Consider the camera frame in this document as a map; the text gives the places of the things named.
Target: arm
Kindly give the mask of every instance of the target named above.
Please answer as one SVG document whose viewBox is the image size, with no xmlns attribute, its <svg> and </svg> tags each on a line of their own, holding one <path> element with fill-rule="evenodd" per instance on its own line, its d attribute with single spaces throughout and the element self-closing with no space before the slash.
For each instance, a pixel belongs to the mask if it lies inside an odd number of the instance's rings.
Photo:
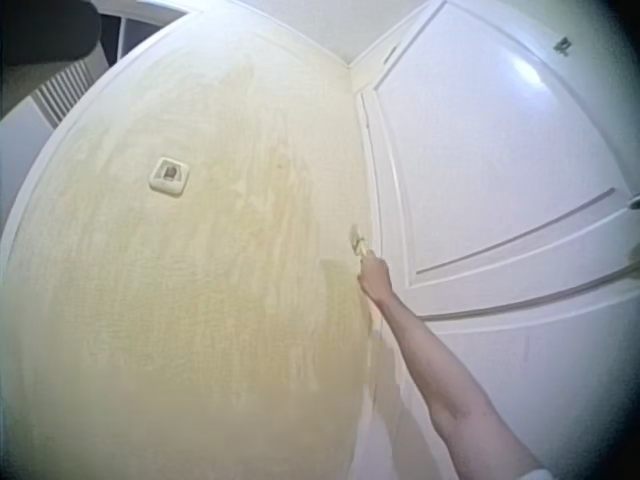
<svg viewBox="0 0 640 480">
<path fill-rule="evenodd" d="M 516 479 L 543 468 L 471 372 L 396 296 L 384 260 L 369 253 L 358 277 L 393 332 L 461 478 Z"/>
</svg>

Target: light switch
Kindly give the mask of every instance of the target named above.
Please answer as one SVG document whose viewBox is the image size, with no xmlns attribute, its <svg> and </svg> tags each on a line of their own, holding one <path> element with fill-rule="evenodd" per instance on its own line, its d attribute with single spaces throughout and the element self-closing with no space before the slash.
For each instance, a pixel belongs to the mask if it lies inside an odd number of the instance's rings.
<svg viewBox="0 0 640 480">
<path fill-rule="evenodd" d="M 149 186 L 158 192 L 178 196 L 189 179 L 189 167 L 182 162 L 162 157 L 149 177 Z"/>
</svg>

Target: white door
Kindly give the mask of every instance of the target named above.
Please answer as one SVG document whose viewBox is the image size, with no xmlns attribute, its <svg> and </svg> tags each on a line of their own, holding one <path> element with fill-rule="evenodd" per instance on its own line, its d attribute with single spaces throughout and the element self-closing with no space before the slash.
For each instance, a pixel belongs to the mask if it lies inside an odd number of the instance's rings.
<svg viewBox="0 0 640 480">
<path fill-rule="evenodd" d="M 612 151 L 490 19 L 434 2 L 361 100 L 381 253 L 420 315 L 538 304 L 632 268 L 640 213 Z"/>
</svg>

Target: ceiling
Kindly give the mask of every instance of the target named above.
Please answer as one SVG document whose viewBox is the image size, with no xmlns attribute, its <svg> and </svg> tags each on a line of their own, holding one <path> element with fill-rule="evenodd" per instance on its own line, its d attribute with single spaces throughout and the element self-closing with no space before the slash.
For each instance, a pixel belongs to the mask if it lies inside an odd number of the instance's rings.
<svg viewBox="0 0 640 480">
<path fill-rule="evenodd" d="M 240 0 L 351 63 L 426 0 Z"/>
</svg>

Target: yellow wall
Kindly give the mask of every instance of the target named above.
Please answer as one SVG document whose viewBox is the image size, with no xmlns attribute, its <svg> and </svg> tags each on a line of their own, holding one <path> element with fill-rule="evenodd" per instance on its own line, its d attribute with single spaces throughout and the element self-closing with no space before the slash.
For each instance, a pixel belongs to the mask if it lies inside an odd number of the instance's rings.
<svg viewBox="0 0 640 480">
<path fill-rule="evenodd" d="M 119 74 L 36 188 L 2 290 L 15 461 L 34 478 L 346 476 L 369 228 L 346 68 L 219 6 Z M 150 190 L 187 163 L 179 199 Z"/>
</svg>

